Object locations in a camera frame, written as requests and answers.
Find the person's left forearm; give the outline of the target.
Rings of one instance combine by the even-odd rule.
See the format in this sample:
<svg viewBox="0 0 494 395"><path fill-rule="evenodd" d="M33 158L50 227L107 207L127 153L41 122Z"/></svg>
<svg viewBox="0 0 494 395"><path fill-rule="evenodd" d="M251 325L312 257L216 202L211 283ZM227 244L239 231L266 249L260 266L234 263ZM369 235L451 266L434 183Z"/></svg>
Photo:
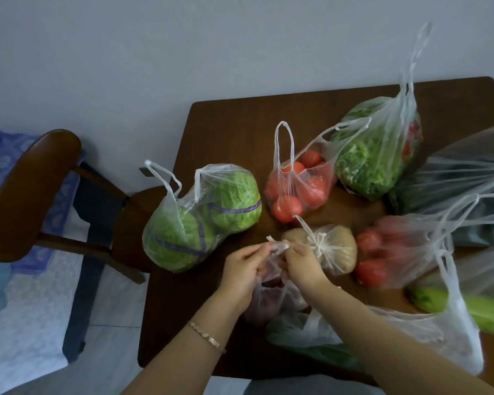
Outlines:
<svg viewBox="0 0 494 395"><path fill-rule="evenodd" d="M202 395L239 317L216 291L120 395Z"/></svg>

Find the person's right forearm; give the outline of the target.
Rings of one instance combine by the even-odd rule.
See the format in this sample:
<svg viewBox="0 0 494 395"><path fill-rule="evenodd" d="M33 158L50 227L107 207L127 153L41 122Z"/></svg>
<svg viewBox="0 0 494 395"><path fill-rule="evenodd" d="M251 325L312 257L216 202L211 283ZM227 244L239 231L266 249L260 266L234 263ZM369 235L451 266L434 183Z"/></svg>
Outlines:
<svg viewBox="0 0 494 395"><path fill-rule="evenodd" d="M390 325L329 281L303 294L387 395L494 395L494 387Z"/></svg>

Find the light green gourd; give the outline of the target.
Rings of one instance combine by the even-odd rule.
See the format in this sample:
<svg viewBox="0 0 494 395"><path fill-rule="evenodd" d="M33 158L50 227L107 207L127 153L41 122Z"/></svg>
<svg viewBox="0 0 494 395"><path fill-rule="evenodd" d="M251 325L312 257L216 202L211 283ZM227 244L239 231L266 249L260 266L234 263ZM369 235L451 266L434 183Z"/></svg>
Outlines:
<svg viewBox="0 0 494 395"><path fill-rule="evenodd" d="M444 311L448 301L447 291L432 287L415 287L408 294L414 305L429 313ZM464 295L463 299L480 331L494 335L494 298Z"/></svg>

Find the small clear bag of tomatoes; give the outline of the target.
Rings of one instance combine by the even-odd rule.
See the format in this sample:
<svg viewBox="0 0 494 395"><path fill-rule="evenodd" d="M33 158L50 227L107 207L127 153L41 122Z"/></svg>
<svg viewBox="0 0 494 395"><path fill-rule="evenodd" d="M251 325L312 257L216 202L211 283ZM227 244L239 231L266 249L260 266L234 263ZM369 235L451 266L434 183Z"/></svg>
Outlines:
<svg viewBox="0 0 494 395"><path fill-rule="evenodd" d="M298 197L296 192L296 184L299 181L306 180L311 176L320 176L320 177L324 177L325 179L329 179L330 192L331 192L332 187L336 184L336 181L338 179L335 173L335 165L338 157L340 156L345 146L349 145L349 143L353 139L355 139L358 135L364 133L367 129L369 129L370 125L371 125L371 118L360 118L360 119L358 118L355 120L348 120L346 122L341 122L323 131L312 142L310 142L307 145L307 147L297 152L289 124L285 121L281 121L277 125L277 128L275 130L273 170L271 171L277 174L278 176L278 181L280 185L279 197L281 196ZM289 134L289 138L290 138L290 159L284 162L281 160L280 144L279 144L279 131L282 128L287 130L287 133ZM305 169L304 172L298 175L295 172L283 174L280 171L281 167L286 166L287 164L292 164L295 161L299 161L299 158L302 155L302 153L309 149L319 152L324 158L324 162L320 163L316 167ZM304 207L303 215L311 211L314 210L310 210Z"/></svg>

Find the purple onions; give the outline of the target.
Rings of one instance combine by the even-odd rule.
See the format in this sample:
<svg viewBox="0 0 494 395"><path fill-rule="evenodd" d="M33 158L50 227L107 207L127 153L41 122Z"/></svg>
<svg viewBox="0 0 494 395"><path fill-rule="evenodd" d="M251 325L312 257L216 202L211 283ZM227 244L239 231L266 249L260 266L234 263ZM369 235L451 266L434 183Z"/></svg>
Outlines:
<svg viewBox="0 0 494 395"><path fill-rule="evenodd" d="M282 278L256 282L251 302L243 313L244 320L254 326L264 326L282 310L288 292Z"/></svg>

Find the knotted clear bag of potatoes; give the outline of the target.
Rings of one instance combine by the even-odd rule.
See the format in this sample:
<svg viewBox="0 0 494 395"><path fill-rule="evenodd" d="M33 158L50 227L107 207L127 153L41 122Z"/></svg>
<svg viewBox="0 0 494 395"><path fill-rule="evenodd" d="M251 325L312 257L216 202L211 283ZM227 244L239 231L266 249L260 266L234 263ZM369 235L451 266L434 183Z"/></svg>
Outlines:
<svg viewBox="0 0 494 395"><path fill-rule="evenodd" d="M309 246L324 271L331 274L350 274L356 267L358 249L348 227L329 224L311 228L298 218L300 227L285 231L283 241Z"/></svg>

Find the blue white patterned bedcover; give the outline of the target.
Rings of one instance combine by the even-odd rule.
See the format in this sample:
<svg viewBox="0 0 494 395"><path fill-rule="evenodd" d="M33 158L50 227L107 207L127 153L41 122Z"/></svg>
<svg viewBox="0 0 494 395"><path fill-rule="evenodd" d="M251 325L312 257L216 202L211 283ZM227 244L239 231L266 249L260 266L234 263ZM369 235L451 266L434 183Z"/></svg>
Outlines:
<svg viewBox="0 0 494 395"><path fill-rule="evenodd" d="M37 136L0 130L0 187ZM86 241L91 224L73 206L79 176L70 173L44 220L43 230ZM84 256L35 246L26 257L0 263L0 395L74 362L83 345L100 273L91 273L93 295L85 298L82 276L91 278ZM73 307L79 324L72 324Z"/></svg>

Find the person's right hand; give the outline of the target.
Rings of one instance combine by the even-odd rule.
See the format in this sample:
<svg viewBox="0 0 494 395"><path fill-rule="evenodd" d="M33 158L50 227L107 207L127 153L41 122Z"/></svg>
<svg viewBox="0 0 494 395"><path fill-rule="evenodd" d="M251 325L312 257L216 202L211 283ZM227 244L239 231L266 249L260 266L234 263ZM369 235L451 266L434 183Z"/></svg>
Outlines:
<svg viewBox="0 0 494 395"><path fill-rule="evenodd" d="M309 246L288 241L284 243L288 248L278 262L282 277L293 282L305 301L313 305L320 290L332 283Z"/></svg>

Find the brown potato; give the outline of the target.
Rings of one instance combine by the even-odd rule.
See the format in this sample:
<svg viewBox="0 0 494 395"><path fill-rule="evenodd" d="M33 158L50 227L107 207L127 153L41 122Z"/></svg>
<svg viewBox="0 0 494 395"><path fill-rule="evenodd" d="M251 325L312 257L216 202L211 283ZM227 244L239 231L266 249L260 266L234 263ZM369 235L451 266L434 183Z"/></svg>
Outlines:
<svg viewBox="0 0 494 395"><path fill-rule="evenodd" d="M351 273L356 267L358 250L355 237L343 225L325 225L317 229L316 256L323 270L334 276Z"/></svg>
<svg viewBox="0 0 494 395"><path fill-rule="evenodd" d="M308 245L309 247L316 246L315 237L311 236L305 229L303 228L293 228L288 231L285 231L281 235L281 241L287 241L289 243Z"/></svg>

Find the brown wooden chair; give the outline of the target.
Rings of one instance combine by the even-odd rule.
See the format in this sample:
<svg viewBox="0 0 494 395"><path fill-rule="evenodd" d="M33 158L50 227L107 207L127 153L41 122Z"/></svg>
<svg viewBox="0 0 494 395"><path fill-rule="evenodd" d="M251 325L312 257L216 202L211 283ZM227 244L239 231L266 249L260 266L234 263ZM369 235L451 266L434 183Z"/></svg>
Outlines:
<svg viewBox="0 0 494 395"><path fill-rule="evenodd" d="M65 129L45 133L13 166L0 186L0 262L13 263L33 246L101 259L131 281L145 282L143 273L159 267L145 254L142 235L158 206L160 187L127 195L109 180L79 166L82 143ZM43 221L66 176L74 172L123 202L114 225L111 247L43 232Z"/></svg>

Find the green cabbage with purple band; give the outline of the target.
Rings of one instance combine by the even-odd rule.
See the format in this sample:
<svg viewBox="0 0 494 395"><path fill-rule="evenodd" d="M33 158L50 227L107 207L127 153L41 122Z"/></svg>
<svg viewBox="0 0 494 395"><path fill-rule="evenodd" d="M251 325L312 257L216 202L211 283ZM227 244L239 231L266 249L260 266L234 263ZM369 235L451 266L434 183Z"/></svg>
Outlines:
<svg viewBox="0 0 494 395"><path fill-rule="evenodd" d="M235 169L209 181L209 213L219 231L234 234L257 223L261 195L256 179L247 170Z"/></svg>
<svg viewBox="0 0 494 395"><path fill-rule="evenodd" d="M146 255L159 267L179 273L199 264L217 243L217 232L199 213L184 206L160 206L142 235Z"/></svg>

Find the clear plastic bag of cabbages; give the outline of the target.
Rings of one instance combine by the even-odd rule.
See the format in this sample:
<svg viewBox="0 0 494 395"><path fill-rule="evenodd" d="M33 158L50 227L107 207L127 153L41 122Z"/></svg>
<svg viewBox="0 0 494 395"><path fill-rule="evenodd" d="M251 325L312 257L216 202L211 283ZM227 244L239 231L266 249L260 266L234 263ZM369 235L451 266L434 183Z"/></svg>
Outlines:
<svg viewBox="0 0 494 395"><path fill-rule="evenodd" d="M203 262L228 236L248 230L262 214L254 175L234 164L209 164L195 171L184 197L182 183L164 167L145 161L166 195L145 225L142 245L157 266L185 272Z"/></svg>

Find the clear plastic bag of onions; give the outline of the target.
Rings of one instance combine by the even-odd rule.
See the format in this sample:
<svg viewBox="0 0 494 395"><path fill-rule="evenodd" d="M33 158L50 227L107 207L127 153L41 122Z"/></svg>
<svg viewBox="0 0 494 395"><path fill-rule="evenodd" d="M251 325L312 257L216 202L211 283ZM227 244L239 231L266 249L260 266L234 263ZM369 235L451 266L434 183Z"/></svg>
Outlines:
<svg viewBox="0 0 494 395"><path fill-rule="evenodd" d="M299 312L309 306L297 286L282 276L279 262L289 245L271 236L267 240L271 251L264 262L265 275L257 277L251 303L243 313L244 320L255 326L264 326L283 312Z"/></svg>

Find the person's left hand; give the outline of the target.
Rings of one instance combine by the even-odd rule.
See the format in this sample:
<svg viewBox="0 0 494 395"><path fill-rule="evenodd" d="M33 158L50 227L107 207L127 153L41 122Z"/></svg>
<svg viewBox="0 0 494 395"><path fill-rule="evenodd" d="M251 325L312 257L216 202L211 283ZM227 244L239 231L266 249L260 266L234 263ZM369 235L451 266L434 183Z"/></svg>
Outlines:
<svg viewBox="0 0 494 395"><path fill-rule="evenodd" d="M233 305L234 311L238 315L248 308L256 285L256 283L249 283L247 258L256 252L262 244L243 247L225 259L222 279L217 292Z"/></svg>

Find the clear bag with green gourd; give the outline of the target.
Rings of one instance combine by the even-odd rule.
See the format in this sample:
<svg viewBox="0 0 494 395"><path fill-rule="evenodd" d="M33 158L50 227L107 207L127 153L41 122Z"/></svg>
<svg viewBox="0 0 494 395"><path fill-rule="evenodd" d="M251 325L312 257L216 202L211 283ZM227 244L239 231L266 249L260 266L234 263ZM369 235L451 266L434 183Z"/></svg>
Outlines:
<svg viewBox="0 0 494 395"><path fill-rule="evenodd" d="M476 295L494 298L494 246L459 259L456 262L456 270L462 297ZM415 287L432 287L447 291L440 272L418 280L409 289Z"/></svg>

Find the wide clear bag of tomatoes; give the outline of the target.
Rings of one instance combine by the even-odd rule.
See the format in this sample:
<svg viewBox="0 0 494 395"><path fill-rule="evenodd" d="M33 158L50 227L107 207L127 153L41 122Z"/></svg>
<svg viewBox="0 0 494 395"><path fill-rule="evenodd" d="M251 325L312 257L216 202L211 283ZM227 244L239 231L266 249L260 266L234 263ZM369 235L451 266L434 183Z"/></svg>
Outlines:
<svg viewBox="0 0 494 395"><path fill-rule="evenodd" d="M381 251L374 258L387 263L388 278L377 289L401 289L453 256L453 232L459 228L494 224L494 212L475 214L484 200L494 201L492 194L470 194L453 201L451 206L431 214L386 215L371 227L382 236ZM362 259L358 251L358 262Z"/></svg>

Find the red vegetable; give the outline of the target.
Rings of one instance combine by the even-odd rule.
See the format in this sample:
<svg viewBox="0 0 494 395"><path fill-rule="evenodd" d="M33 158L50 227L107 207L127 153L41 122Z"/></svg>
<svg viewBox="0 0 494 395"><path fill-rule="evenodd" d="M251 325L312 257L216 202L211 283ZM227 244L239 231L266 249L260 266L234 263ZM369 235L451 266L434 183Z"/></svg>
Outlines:
<svg viewBox="0 0 494 395"><path fill-rule="evenodd" d="M408 136L402 149L402 162L407 164L422 141L422 129L419 121L416 119L410 124L408 130Z"/></svg>

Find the green vegetable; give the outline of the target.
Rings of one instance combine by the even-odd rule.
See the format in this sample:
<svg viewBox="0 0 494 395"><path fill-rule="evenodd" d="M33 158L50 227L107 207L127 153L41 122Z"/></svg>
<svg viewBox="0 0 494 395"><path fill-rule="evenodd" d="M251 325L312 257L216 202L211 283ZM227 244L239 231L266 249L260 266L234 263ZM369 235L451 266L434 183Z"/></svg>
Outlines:
<svg viewBox="0 0 494 395"><path fill-rule="evenodd" d="M369 374L369 370L345 344L298 346L298 332L298 327L293 324L273 320L266 326L265 336L271 344L285 350L337 368Z"/></svg>

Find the clear bag with green vegetable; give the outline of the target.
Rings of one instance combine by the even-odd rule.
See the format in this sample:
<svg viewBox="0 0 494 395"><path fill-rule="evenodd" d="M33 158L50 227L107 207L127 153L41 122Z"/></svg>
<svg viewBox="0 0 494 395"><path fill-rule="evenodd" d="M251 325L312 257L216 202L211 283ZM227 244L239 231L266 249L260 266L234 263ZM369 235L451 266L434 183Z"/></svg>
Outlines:
<svg viewBox="0 0 494 395"><path fill-rule="evenodd" d="M438 262L438 266L448 291L448 301L443 312L408 314L375 306L370 309L400 331L478 376L485 366L479 328L470 317L461 295L453 256L445 257L443 262ZM343 343L327 320L316 310L312 310L310 314L283 313L273 320L298 327L298 346Z"/></svg>

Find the dark blue mattress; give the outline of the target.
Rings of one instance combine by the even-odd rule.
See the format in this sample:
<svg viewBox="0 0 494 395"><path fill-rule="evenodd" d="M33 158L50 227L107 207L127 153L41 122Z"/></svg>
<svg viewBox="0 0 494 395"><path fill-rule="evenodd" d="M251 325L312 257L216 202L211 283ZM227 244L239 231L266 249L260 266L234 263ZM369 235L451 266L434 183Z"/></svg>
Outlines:
<svg viewBox="0 0 494 395"><path fill-rule="evenodd" d="M80 178L73 207L80 219L89 223L87 243L110 247L115 220L123 207L123 202L99 185ZM84 351L85 338L105 263L101 259L84 256L80 267L79 281L62 347L69 364L74 363Z"/></svg>

